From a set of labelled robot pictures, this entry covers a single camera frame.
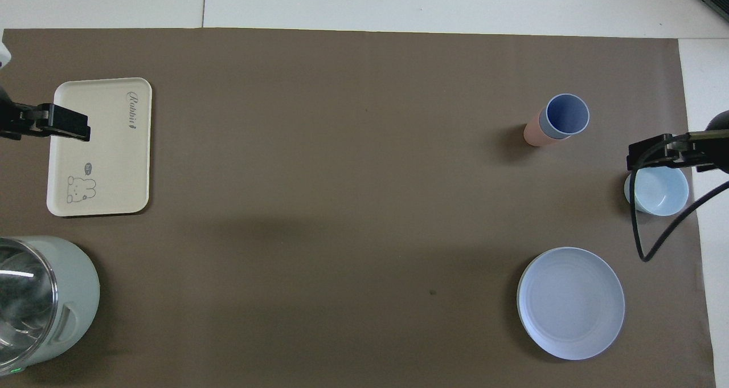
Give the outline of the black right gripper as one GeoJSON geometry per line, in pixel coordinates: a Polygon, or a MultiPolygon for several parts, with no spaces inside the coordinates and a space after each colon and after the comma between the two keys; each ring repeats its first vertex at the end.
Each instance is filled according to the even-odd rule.
{"type": "Polygon", "coordinates": [[[626,170],[641,168],[696,167],[699,172],[721,170],[729,174],[729,110],[709,121],[704,131],[686,133],[687,151],[678,160],[673,145],[682,141],[682,134],[659,134],[628,146],[626,170]]]}

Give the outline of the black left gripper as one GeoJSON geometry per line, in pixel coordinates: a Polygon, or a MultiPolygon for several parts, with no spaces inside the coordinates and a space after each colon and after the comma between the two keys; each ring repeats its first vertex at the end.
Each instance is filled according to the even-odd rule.
{"type": "MultiPolygon", "coordinates": [[[[74,138],[88,142],[91,139],[91,127],[88,116],[56,104],[41,104],[38,107],[40,117],[35,121],[41,136],[58,136],[74,138]]],[[[0,87],[0,138],[19,141],[22,136],[34,136],[34,120],[26,120],[35,110],[35,106],[14,103],[10,95],[0,87]]]]}

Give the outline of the blue ribbed plastic cup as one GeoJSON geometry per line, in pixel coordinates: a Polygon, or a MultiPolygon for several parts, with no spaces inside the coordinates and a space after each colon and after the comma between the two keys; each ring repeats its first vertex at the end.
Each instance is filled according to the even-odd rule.
{"type": "Polygon", "coordinates": [[[571,93],[552,97],[537,117],[537,125],[549,138],[562,140],[582,133],[590,124],[585,101],[571,93]]]}

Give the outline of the pink plastic cup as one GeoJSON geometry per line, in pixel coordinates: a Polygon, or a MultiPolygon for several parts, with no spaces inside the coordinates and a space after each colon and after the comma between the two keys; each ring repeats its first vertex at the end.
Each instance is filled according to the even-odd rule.
{"type": "Polygon", "coordinates": [[[527,144],[541,147],[562,142],[570,136],[556,129],[550,123],[546,113],[539,113],[526,124],[523,138],[527,144]]]}

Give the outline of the cream rabbit print tray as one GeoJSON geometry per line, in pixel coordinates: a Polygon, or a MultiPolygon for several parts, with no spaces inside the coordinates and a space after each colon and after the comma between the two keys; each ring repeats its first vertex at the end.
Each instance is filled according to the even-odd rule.
{"type": "Polygon", "coordinates": [[[46,206],[58,217],[132,214],[149,201],[153,87],[143,78],[68,81],[54,103],[86,115],[89,141],[52,137],[46,206]]]}

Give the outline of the light blue bowl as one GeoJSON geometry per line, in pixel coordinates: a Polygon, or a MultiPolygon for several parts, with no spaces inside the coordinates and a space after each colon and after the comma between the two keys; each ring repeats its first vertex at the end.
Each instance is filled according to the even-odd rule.
{"type": "Polygon", "coordinates": [[[689,198],[689,183],[677,168],[641,168],[636,173],[636,211],[668,217],[682,211],[689,198]]]}

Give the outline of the pale green cooking pot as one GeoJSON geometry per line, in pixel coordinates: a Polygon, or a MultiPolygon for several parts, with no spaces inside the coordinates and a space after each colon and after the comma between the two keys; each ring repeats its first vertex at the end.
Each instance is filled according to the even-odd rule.
{"type": "Polygon", "coordinates": [[[54,236],[0,237],[23,243],[42,258],[50,272],[55,307],[52,323],[41,346],[9,373],[51,360],[73,347],[88,331],[96,316],[101,284],[94,264],[74,243],[54,236]]]}

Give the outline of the pale blue round plate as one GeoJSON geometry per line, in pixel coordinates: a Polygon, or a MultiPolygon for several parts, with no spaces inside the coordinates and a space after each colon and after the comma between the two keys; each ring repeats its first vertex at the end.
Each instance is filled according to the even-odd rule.
{"type": "Polygon", "coordinates": [[[516,305],[532,341],[568,361],[587,360],[609,349],[626,312],[623,287],[611,266],[573,246],[544,251],[526,266],[516,305]]]}

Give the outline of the brown paper table mat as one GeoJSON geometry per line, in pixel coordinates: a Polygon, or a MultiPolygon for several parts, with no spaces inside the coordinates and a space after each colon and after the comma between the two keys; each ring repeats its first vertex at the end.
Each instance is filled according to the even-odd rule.
{"type": "Polygon", "coordinates": [[[711,388],[698,222],[651,262],[623,196],[628,146],[687,131],[678,42],[244,29],[5,30],[0,85],[153,87],[136,215],[58,218],[48,144],[0,139],[0,236],[54,235],[101,302],[65,354],[0,388],[711,388]],[[534,147],[571,93],[590,124],[534,147]],[[561,360],[518,316],[562,246],[620,280],[596,357],[561,360]]]}

